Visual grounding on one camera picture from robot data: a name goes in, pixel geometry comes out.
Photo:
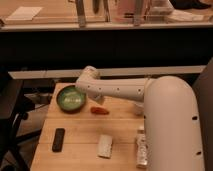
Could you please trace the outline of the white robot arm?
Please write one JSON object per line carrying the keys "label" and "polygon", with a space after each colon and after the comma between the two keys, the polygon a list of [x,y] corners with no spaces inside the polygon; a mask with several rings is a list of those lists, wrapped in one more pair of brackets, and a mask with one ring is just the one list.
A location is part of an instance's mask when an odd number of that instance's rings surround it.
{"label": "white robot arm", "polygon": [[197,99],[176,76],[102,80],[87,66],[76,87],[93,99],[117,97],[144,107],[148,171],[205,171]]}

